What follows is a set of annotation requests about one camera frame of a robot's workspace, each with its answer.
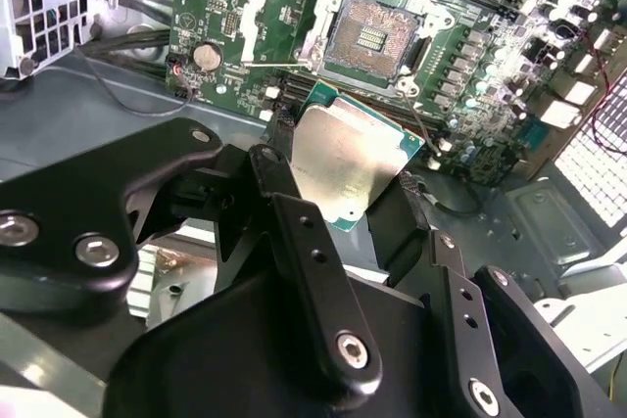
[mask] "red wire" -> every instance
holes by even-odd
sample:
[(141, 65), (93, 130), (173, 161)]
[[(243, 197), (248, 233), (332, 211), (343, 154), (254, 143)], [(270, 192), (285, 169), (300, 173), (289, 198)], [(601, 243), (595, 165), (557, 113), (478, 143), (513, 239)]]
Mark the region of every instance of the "red wire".
[(586, 41), (588, 42), (588, 48), (590, 49), (590, 53), (597, 60), (597, 65), (599, 66), (599, 71), (601, 72), (601, 75), (603, 77), (603, 82), (605, 85), (605, 94), (603, 95), (603, 98), (597, 103), (597, 105), (592, 111), (591, 128), (592, 128), (593, 140), (595, 141), (595, 144), (597, 144), (606, 152), (609, 152), (612, 154), (618, 154), (621, 156), (627, 156), (627, 151), (621, 151), (620, 149), (616, 149), (615, 147), (610, 146), (609, 143), (603, 143), (600, 139), (602, 136), (599, 135), (599, 131), (597, 130), (597, 124), (599, 122), (599, 113), (609, 103), (609, 100), (608, 100), (609, 95), (611, 94), (611, 91), (616, 85), (616, 83), (609, 82), (609, 77), (607, 77), (607, 71), (605, 70), (605, 65), (603, 64), (603, 61), (601, 59), (601, 56), (599, 55), (599, 52), (595, 49), (595, 45), (590, 39), (590, 36), (588, 35), (588, 33), (584, 33), (584, 37), (586, 38)]

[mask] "ventilation grille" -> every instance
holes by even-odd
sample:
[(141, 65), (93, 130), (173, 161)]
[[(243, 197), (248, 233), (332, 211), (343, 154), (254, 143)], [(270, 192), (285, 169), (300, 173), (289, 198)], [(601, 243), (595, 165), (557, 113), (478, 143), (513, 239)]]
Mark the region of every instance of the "ventilation grille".
[[(615, 84), (599, 112), (597, 132), (602, 142), (627, 152), (627, 75)], [(587, 122), (555, 164), (609, 227), (627, 212), (627, 158), (595, 144)]]
[[(89, 0), (2, 1), (0, 75), (24, 78), (33, 65), (41, 70), (89, 39)], [(28, 58), (30, 67), (24, 67)]]

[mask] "black arm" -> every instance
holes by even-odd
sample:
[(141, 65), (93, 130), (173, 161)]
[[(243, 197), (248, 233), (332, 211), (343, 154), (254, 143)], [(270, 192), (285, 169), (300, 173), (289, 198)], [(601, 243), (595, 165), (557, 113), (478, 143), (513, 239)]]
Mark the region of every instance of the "black arm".
[(105, 417), (618, 417), (511, 278), (466, 277), (404, 176), (367, 213), (391, 273), (372, 285), (282, 152), (188, 119), (0, 185), (0, 309), (44, 340), (93, 329), (124, 309), (136, 247), (187, 217), (216, 223), (217, 293), (123, 353)]

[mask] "metal cpu lid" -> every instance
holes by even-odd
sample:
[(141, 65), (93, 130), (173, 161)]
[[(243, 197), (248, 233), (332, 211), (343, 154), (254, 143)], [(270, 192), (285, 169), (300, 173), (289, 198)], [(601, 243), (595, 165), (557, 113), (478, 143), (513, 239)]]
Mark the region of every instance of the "metal cpu lid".
[(292, 172), (303, 199), (325, 220), (351, 230), (408, 163), (406, 137), (338, 97), (331, 107), (307, 107), (294, 131)]

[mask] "motherboard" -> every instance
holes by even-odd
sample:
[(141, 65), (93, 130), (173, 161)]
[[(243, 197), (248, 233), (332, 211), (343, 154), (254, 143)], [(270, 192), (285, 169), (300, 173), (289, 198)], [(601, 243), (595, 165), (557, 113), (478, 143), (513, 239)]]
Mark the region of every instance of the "motherboard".
[(494, 186), (581, 119), (620, 0), (175, 0), (168, 84), (270, 120), (329, 83), (416, 134), (410, 165)]

